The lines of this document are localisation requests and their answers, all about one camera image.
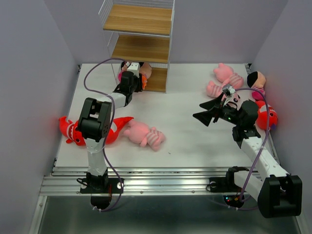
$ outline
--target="metal frame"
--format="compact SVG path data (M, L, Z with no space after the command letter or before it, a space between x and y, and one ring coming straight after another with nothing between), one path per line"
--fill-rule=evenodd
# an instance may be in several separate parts
M38 197L35 213L34 213L33 220L31 222L30 229L28 232L29 234L37 234L39 232L40 223L42 220L46 201L47 201L46 196L39 196Z
M274 159L279 163L271 135L268 143ZM29 234L38 233L48 196L90 196L80 194L80 185L76 181L77 178L85 176L87 169L87 167L54 167L51 175L44 177ZM116 168L116 170L125 178L123 196L223 195L207 191L206 186L210 183L210 177L224 176L228 168ZM116 177L110 168L108 175ZM257 172L253 175L260 178ZM296 217L296 220L301 233L309 234L304 214Z
M135 6L146 6L146 7L161 7L161 8L172 8L172 14L171 14L171 28L170 28L170 34L168 36L166 35L161 35L161 34L145 34L145 33L132 33L132 32L121 32L121 31L113 31L113 30L105 30L107 32L112 32L109 42L107 44L107 50L109 53L109 56L112 56L113 52L110 52L110 43L112 40L112 37L114 36L115 33L118 33L118 37L116 41L114 42L114 46L117 43L117 40L119 38L119 34L125 34L125 35L135 35L135 36L150 36L150 37L160 37L160 38L169 38L169 53L168 53L168 62L166 63L166 68L167 68L167 79L166 79L166 86L168 84L168 74L169 74L169 68L170 68L170 52L171 52L171 43L172 43L172 31L173 31L173 24L174 24L174 16L175 16L175 3L176 0L147 0L147 2L143 1L137 1L137 0L104 0L101 9L98 13L102 27L105 25L105 22L107 20L107 17L109 15L109 12L111 11L112 7L114 4L125 4L125 5L135 5ZM154 67L163 67L163 63L160 63L158 66L156 63L153 63ZM117 75L114 72L115 80L116 83L118 83Z

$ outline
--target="pink plush ear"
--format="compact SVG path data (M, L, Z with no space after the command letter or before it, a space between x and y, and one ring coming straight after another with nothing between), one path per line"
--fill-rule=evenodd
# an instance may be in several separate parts
M130 130L129 129L125 130L123 134L127 137L130 136Z
M142 140L140 146L141 146L141 147L145 147L146 144L147 144L147 138L145 137L145 138L143 138L143 140Z
M132 127L132 126L135 125L137 122L136 122L134 119L132 119L132 120L130 120L128 123L129 123L130 127Z

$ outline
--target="black plush head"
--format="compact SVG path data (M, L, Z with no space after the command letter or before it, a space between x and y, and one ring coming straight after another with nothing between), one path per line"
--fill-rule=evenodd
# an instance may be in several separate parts
M251 88L258 79L258 72L252 72L247 76L247 84Z

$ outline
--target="pink plush pig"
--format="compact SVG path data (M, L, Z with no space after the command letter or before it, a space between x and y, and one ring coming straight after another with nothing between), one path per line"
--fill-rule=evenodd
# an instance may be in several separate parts
M218 67L214 69L214 73L220 82L224 82L234 73L234 70L232 67L227 66L224 63L219 63Z
M218 67L214 69L214 74L222 84L219 86L213 81L209 81L206 87L206 93L210 97L218 97L222 93L223 86L226 84L230 84L235 89L242 87L244 84L244 78L235 73L232 67L224 63L218 64Z
M129 121L129 126L130 128L125 130L123 134L133 143L140 144L141 147L149 144L154 151L157 151L160 149L160 144L166 139L162 132L157 131L155 127L150 129L145 123L132 119Z

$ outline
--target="red plush fish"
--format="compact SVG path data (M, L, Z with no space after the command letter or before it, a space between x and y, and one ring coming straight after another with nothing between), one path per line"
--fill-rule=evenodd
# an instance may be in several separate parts
M82 133L77 130L78 121L73 123L71 120L66 120L66 118L66 116L59 118L59 129L68 138L66 143L75 142L76 145L85 145ZM105 144L112 144L117 139L122 128L132 119L133 117L115 118Z
M59 118L59 129L64 136L68 139L66 143L76 143L76 145L85 145L84 139L82 137L82 133L77 130L78 121L73 123L71 120L66 120L66 116Z

